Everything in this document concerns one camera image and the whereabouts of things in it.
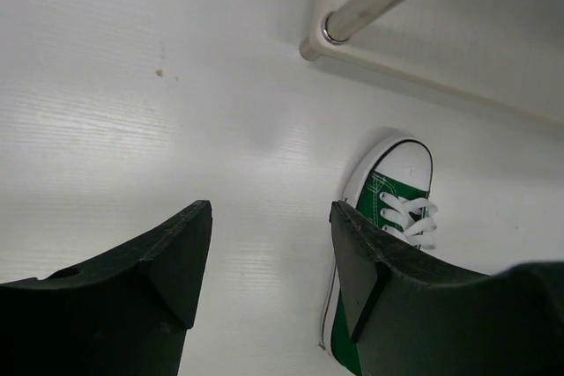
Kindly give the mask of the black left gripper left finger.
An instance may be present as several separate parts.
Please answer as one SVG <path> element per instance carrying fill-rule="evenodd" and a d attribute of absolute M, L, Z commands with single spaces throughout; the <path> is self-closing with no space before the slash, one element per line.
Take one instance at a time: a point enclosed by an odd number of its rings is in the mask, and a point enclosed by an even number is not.
<path fill-rule="evenodd" d="M 177 374 L 211 236 L 198 200 L 89 260 L 3 284 L 2 374 Z"/>

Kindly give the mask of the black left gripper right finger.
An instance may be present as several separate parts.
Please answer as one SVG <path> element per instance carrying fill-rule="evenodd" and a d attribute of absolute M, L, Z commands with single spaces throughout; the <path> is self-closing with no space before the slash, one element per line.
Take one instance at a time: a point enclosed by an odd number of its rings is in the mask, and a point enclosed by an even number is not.
<path fill-rule="evenodd" d="M 366 375 L 560 375 L 563 265 L 488 276 L 331 205 L 331 236 L 352 342 Z"/>

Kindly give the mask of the green canvas sneaker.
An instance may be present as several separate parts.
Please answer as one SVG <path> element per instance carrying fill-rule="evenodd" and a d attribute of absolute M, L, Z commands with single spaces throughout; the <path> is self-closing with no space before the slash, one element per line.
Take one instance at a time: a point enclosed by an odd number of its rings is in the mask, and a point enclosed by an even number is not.
<path fill-rule="evenodd" d="M 417 249 L 433 250 L 438 211 L 429 200 L 433 168 L 432 153 L 422 141 L 386 129 L 353 169 L 342 200 L 379 229 Z M 357 347 L 347 333 L 335 265 L 323 305 L 320 344 L 349 373 L 361 374 Z"/>

